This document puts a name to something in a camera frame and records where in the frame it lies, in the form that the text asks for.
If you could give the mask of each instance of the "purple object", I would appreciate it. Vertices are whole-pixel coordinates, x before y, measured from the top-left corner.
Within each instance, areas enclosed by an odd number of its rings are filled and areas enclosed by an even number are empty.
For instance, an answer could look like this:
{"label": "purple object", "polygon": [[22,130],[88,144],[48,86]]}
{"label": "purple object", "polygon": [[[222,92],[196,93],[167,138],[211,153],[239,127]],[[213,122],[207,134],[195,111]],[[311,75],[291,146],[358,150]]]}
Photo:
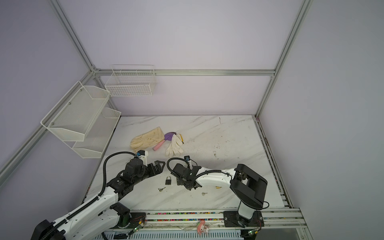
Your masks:
{"label": "purple object", "polygon": [[164,139],[168,141],[172,141],[173,134],[176,134],[175,132],[169,132],[164,135]]}

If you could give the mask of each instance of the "white wall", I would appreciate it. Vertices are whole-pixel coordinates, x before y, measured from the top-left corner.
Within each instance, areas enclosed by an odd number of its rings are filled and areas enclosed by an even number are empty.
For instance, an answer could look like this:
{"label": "white wall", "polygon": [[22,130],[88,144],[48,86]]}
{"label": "white wall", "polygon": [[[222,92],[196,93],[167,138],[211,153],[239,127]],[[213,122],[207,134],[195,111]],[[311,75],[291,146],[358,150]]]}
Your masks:
{"label": "white wall", "polygon": [[302,0],[61,0],[98,68],[274,69]]}
{"label": "white wall", "polygon": [[[1,1],[0,39],[1,167],[88,69],[46,0]],[[0,238],[30,239],[73,210],[97,163],[46,133],[0,190]]]}
{"label": "white wall", "polygon": [[261,114],[315,240],[382,239],[384,2],[315,0]]}
{"label": "white wall", "polygon": [[[103,82],[109,77],[102,76]],[[158,76],[153,96],[112,97],[122,115],[254,114],[268,76]]]}

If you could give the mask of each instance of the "white mesh shelf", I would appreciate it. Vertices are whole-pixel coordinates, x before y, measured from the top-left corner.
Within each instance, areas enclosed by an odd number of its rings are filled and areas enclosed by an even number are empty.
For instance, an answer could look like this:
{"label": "white mesh shelf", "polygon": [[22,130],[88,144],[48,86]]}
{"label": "white mesh shelf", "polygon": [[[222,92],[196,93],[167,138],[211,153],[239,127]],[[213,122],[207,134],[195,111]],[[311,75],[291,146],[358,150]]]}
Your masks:
{"label": "white mesh shelf", "polygon": [[112,65],[105,89],[114,97],[152,95],[156,86],[153,65]]}
{"label": "white mesh shelf", "polygon": [[89,134],[82,142],[76,142],[72,149],[82,158],[101,158],[121,112],[104,108],[96,119]]}
{"label": "white mesh shelf", "polygon": [[101,110],[110,97],[110,92],[95,86],[83,86],[55,118],[45,126],[62,141],[84,141]]}

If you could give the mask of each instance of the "yellow object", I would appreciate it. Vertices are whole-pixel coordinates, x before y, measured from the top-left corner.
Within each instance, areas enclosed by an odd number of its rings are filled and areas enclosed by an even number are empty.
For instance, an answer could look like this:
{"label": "yellow object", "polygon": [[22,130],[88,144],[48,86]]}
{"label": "yellow object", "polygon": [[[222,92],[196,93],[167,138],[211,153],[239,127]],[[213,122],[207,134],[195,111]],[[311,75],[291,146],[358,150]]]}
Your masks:
{"label": "yellow object", "polygon": [[164,133],[160,127],[157,127],[149,132],[134,137],[131,141],[131,148],[137,152],[151,147],[164,140]]}

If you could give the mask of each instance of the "robotic arm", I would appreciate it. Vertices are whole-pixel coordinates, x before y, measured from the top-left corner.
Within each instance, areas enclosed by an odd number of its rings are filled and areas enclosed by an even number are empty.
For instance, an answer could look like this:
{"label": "robotic arm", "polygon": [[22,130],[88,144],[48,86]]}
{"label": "robotic arm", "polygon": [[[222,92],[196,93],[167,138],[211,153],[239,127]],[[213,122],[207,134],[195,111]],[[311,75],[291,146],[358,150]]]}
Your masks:
{"label": "robotic arm", "polygon": [[[117,154],[132,154],[134,156],[115,178],[106,183],[106,163],[109,158]],[[106,158],[103,165],[103,187],[93,199],[81,204],[72,212],[56,219],[38,224],[31,240],[87,240],[93,239],[105,230],[118,226],[125,228],[132,220],[130,210],[119,203],[125,195],[133,190],[133,186],[142,180],[163,172],[165,162],[155,161],[147,163],[148,152],[140,150],[137,154],[131,152],[117,152]],[[173,169],[169,167],[172,160],[182,160],[187,167],[177,163]],[[238,211],[224,212],[226,227],[259,227],[263,226],[261,212],[267,181],[244,164],[238,164],[234,169],[212,170],[201,166],[191,167],[189,156],[184,159],[174,157],[168,160],[167,168],[177,178],[177,184],[186,189],[213,185],[229,187],[241,200]],[[145,213],[139,223],[135,220],[133,234],[143,226]]]}

